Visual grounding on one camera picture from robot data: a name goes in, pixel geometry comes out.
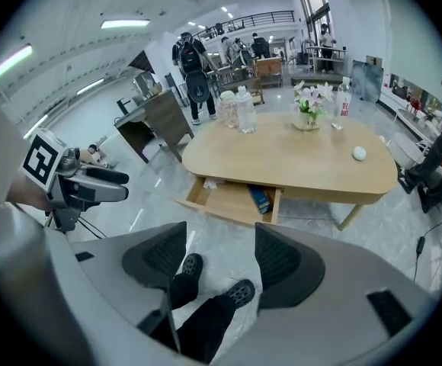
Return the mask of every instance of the flower vase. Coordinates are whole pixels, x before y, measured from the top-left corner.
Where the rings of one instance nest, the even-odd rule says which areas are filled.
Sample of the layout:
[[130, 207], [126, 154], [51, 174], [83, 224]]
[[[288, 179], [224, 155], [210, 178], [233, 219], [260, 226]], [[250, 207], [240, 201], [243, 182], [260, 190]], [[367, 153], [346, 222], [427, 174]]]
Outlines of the flower vase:
[[293, 114], [292, 125], [299, 130], [315, 130], [319, 129], [318, 118], [313, 119], [307, 113], [295, 112]]

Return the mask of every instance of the backpack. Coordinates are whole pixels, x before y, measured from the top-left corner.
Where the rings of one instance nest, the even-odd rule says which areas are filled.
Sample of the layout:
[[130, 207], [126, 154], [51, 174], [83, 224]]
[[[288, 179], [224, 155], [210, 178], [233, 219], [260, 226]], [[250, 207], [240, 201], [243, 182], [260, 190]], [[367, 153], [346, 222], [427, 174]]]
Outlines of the backpack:
[[194, 47], [193, 38], [186, 37], [177, 42], [179, 68], [184, 76], [192, 72], [204, 71], [204, 61]]

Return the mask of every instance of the black shoe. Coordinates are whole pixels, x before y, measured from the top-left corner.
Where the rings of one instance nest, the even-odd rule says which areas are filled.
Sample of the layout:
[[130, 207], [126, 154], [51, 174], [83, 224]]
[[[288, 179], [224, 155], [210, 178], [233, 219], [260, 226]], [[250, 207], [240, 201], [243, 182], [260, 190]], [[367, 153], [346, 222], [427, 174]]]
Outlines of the black shoe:
[[404, 188], [404, 191], [407, 194], [411, 194], [412, 190], [414, 190], [414, 186], [408, 185], [407, 181], [405, 180], [404, 176], [400, 176], [397, 178], [397, 181], [399, 182], [399, 184], [402, 186], [402, 188]]
[[422, 186], [418, 186], [418, 194], [419, 199], [421, 200], [422, 212], [426, 214], [429, 211], [430, 207], [426, 203], [426, 191], [424, 191], [424, 188]]
[[203, 272], [203, 257], [198, 253], [187, 255], [182, 265], [182, 272], [199, 281], [200, 273]]
[[243, 279], [221, 295], [228, 296], [235, 301], [236, 309], [239, 309], [251, 303], [255, 297], [255, 286], [250, 280]]

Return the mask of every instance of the table drawer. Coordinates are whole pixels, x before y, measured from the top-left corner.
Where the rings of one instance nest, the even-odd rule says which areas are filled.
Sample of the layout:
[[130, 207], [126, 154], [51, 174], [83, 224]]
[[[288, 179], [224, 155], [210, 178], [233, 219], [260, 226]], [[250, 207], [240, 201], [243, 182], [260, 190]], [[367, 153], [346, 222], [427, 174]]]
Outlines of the table drawer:
[[187, 198], [176, 200], [179, 204], [211, 214], [223, 220], [253, 226], [256, 222], [277, 223], [280, 205], [280, 189], [266, 187], [273, 210], [260, 214], [244, 183], [225, 181], [217, 188], [204, 188], [205, 178], [197, 177]]

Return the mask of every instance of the water bottle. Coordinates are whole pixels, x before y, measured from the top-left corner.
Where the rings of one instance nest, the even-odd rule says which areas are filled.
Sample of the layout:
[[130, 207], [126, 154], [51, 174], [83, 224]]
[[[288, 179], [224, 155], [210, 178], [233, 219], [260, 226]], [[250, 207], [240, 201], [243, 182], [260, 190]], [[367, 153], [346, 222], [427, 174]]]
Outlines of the water bottle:
[[224, 91], [220, 98], [219, 110], [221, 111], [224, 124], [229, 128], [238, 127], [238, 112], [236, 111], [238, 105], [236, 104], [235, 94], [232, 91]]
[[350, 78], [343, 76], [343, 82], [338, 87], [338, 94], [336, 95], [335, 117], [347, 117], [350, 112], [350, 103]]
[[238, 87], [236, 103], [238, 104], [239, 129], [243, 133], [253, 133], [257, 130], [257, 113], [253, 106], [251, 94], [246, 91], [244, 85]]

